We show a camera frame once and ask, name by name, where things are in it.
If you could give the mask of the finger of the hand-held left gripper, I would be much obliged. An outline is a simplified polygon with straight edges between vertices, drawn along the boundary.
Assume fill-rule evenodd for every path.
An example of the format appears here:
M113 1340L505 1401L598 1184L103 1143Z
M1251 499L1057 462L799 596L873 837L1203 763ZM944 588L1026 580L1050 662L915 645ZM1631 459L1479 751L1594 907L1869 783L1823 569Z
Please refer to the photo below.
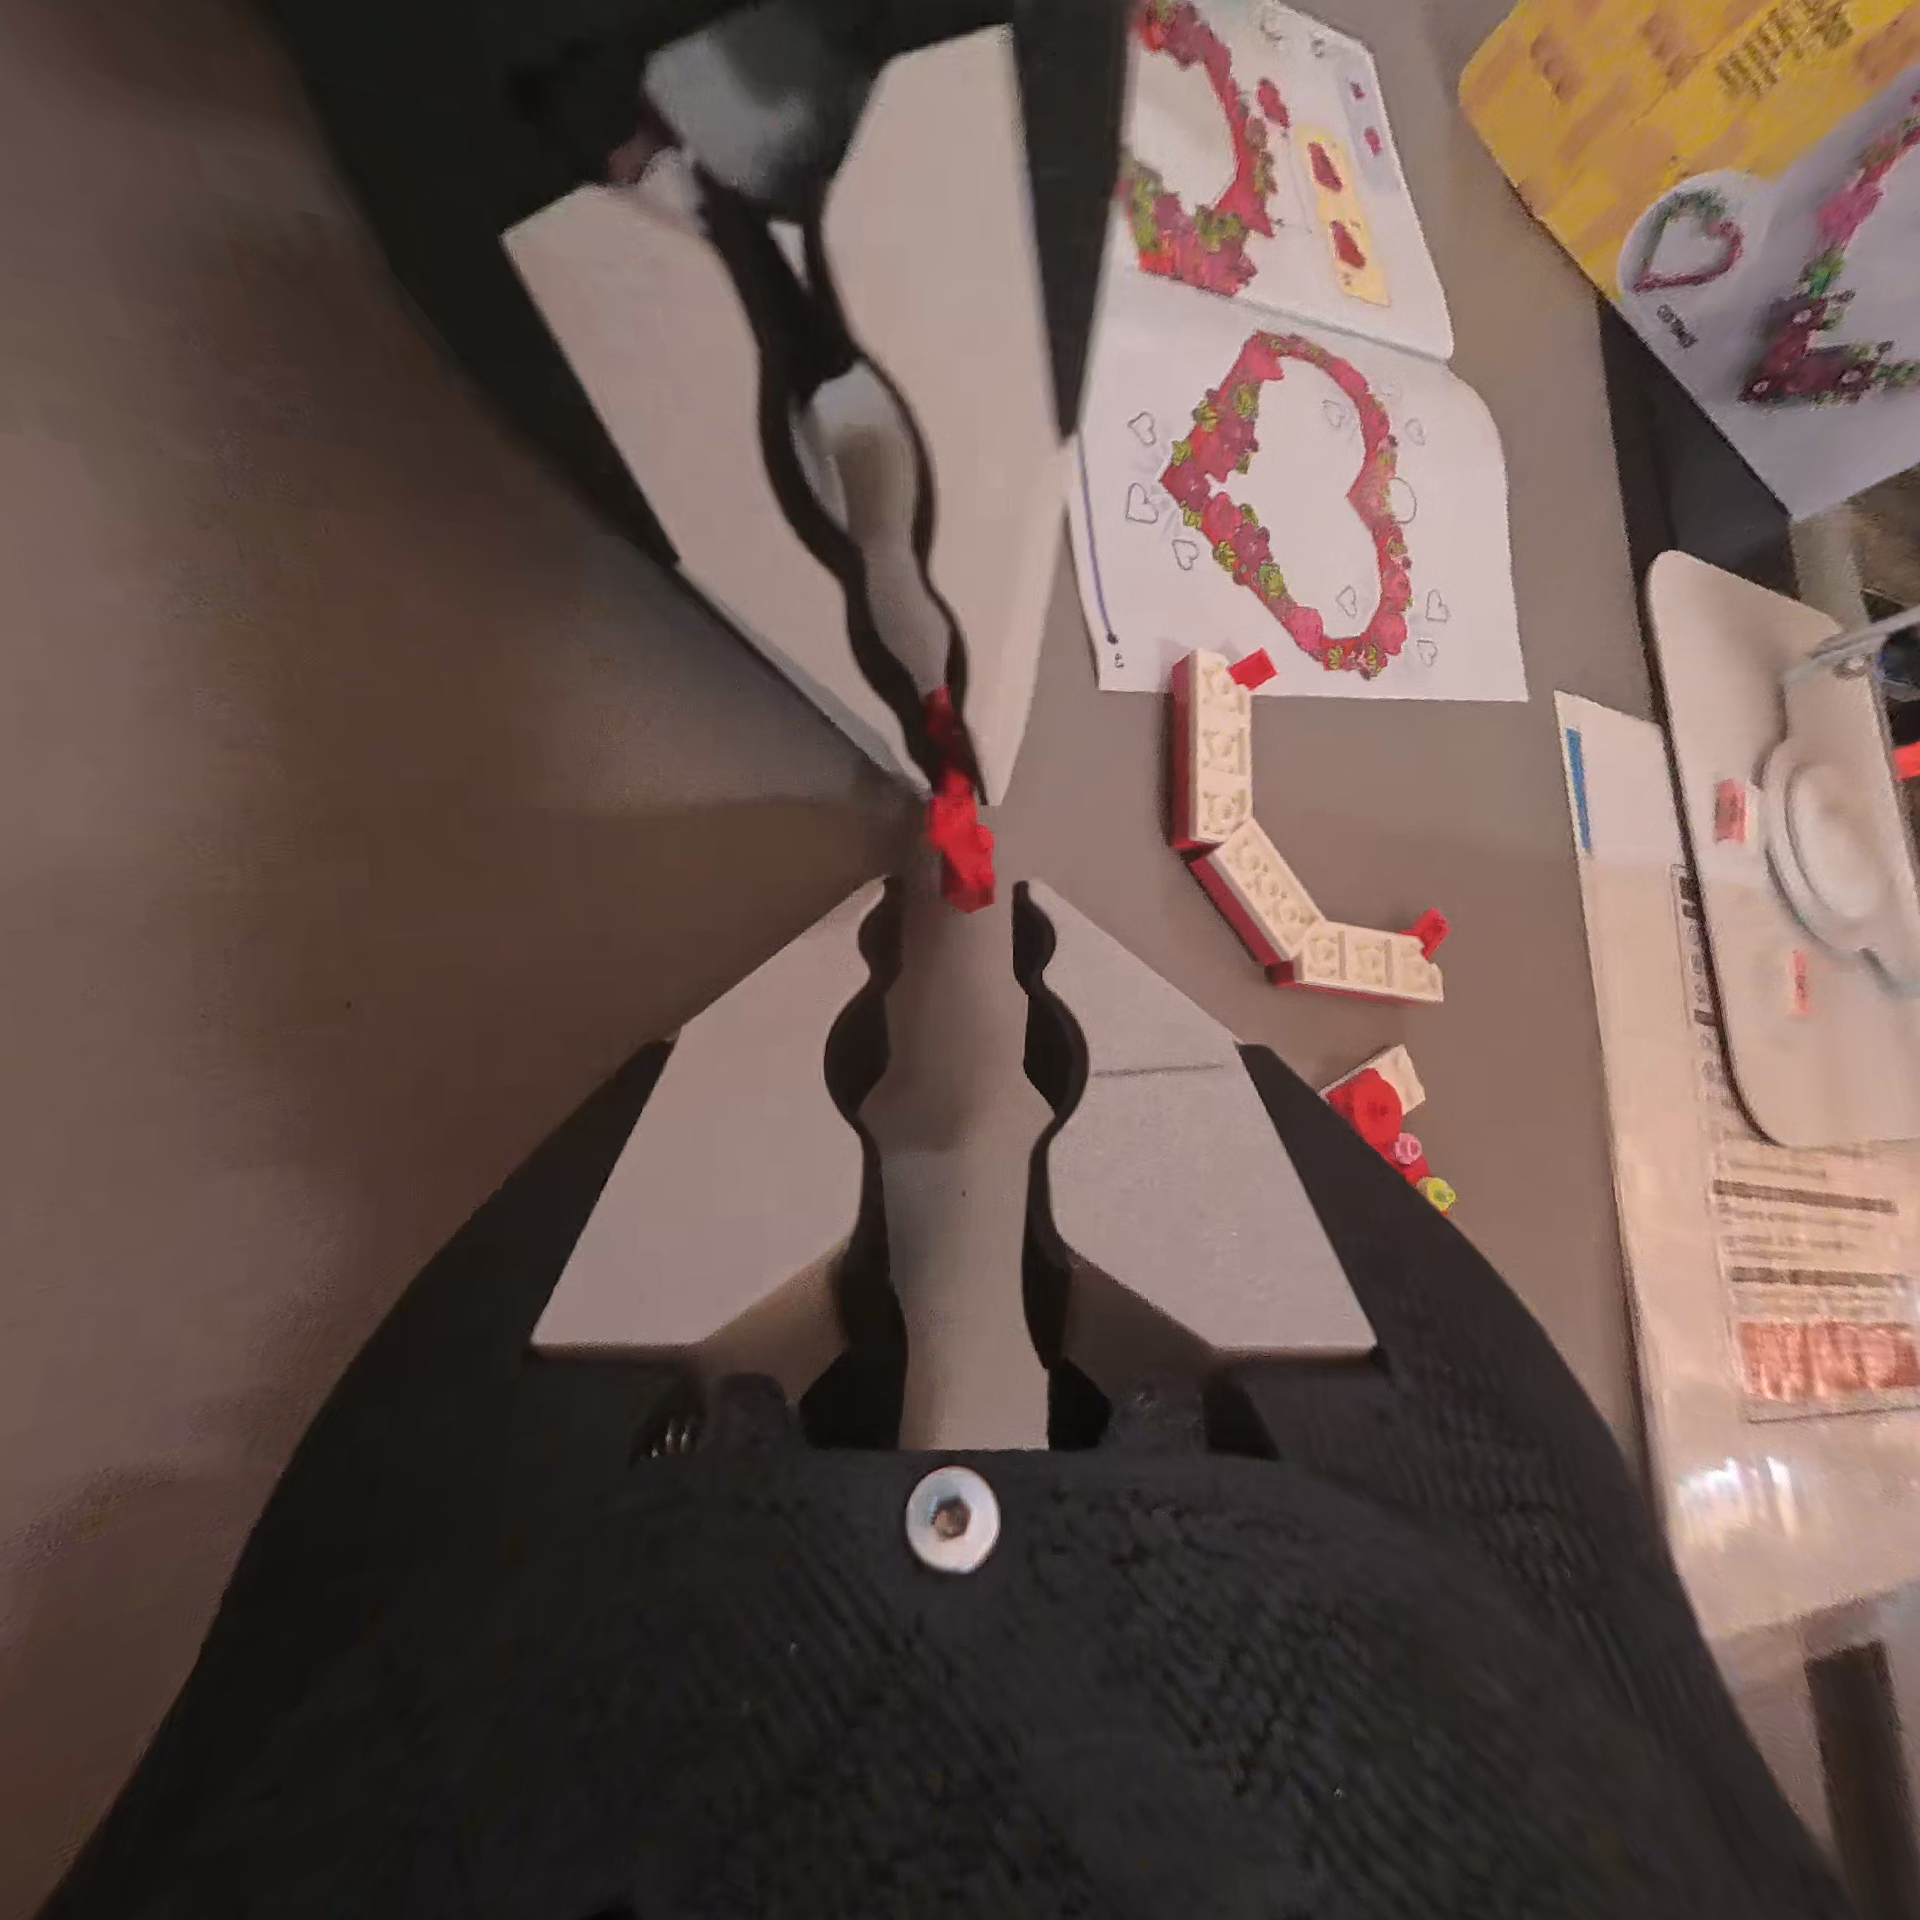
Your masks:
M845 584L808 548L767 469L762 347L723 256L639 188L610 185L541 211L504 249L659 513L683 584L883 772L929 793L904 719L858 664ZM869 392L811 399L799 462L872 544L875 628L919 702L944 640L938 615L905 605L917 502L930 513L930 557L930 462L917 489L911 451L880 430ZM929 456L922 424L919 444Z
M1008 28L890 62L823 208L856 337L919 420L930 580L968 641L987 801L1015 780L1063 548L1065 439Z

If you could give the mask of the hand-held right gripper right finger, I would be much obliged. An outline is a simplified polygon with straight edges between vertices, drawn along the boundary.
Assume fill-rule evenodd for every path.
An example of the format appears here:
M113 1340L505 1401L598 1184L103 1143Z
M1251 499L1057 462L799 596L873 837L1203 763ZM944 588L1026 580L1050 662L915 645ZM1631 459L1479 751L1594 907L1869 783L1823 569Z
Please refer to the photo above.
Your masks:
M1248 1360L1361 1360L1377 1331L1234 1032L1042 879L1015 888L1029 1160L1025 1318L1098 1393Z

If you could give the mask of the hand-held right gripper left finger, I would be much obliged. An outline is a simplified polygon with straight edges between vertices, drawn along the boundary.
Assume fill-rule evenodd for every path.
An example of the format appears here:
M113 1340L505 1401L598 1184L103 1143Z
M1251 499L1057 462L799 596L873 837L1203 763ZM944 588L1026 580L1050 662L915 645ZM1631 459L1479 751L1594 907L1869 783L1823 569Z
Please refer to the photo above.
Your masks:
M872 879L712 1001L662 1075L543 1310L555 1360L823 1373L849 1344L862 1143L830 1087L833 1029L873 984Z

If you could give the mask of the red white flowered lego assembly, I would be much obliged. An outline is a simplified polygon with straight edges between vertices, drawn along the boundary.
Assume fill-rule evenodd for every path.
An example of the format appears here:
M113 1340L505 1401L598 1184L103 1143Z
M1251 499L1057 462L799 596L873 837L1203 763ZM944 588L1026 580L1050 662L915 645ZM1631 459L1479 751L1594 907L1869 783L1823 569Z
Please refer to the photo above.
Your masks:
M1427 1087L1403 1044L1386 1046L1338 1077L1323 1087L1323 1100L1437 1212L1455 1212L1455 1185L1433 1173L1411 1127L1411 1117L1427 1103Z

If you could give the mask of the small red lego piece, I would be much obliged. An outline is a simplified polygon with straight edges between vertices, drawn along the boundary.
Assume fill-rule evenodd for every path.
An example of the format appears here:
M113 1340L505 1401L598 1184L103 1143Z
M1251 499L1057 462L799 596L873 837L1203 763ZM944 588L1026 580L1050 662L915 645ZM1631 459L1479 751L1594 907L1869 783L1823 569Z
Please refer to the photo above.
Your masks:
M998 897L995 837L982 815L977 757L951 687L935 687L926 697L925 721L934 747L929 843L939 860L946 905L975 915Z

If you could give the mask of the curved white red lego assembly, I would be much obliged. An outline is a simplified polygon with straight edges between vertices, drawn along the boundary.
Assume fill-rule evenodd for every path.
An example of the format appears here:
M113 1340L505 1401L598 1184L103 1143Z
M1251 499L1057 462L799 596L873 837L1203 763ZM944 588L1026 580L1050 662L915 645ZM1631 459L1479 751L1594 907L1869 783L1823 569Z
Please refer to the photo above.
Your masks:
M1299 992L1439 1006L1439 912L1411 928L1333 919L1256 814L1256 694L1223 655L1190 651L1169 678L1169 841L1263 973Z

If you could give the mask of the lego instruction booklet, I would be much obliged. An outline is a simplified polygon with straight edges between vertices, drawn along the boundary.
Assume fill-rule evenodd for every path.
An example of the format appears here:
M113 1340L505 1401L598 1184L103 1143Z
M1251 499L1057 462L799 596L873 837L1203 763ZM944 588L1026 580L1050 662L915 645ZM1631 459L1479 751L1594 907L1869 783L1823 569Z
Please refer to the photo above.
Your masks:
M1139 4L1072 436L1105 689L1191 651L1271 697L1519 702L1498 424L1370 48L1294 4Z

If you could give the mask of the yellow lego set box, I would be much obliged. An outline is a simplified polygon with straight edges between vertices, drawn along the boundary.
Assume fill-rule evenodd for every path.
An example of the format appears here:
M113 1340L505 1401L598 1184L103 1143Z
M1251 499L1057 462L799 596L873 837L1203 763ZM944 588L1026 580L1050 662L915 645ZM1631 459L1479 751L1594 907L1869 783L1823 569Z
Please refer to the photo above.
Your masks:
M1915 3L1526 3L1459 101L1787 513L1915 465Z

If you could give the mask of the laminated instruction sheet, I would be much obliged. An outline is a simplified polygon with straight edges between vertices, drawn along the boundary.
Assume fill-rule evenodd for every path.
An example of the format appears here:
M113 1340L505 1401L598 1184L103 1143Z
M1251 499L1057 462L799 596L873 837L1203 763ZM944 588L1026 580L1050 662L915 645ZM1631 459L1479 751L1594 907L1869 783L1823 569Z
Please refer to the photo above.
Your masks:
M1738 1103L1664 734L1554 694L1653 1492L1717 1640L1919 1573L1915 1148Z

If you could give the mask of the white rounded board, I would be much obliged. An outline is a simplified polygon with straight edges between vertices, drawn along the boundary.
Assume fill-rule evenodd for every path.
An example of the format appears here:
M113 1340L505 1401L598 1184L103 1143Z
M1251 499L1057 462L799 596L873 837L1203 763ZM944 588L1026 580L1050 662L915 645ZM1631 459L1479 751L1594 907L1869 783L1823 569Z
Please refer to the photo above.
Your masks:
M1919 990L1821 948L1765 852L1762 763L1785 731L1778 676L1843 625L1685 552L1647 576L1678 808L1736 1091L1793 1148L1919 1137Z

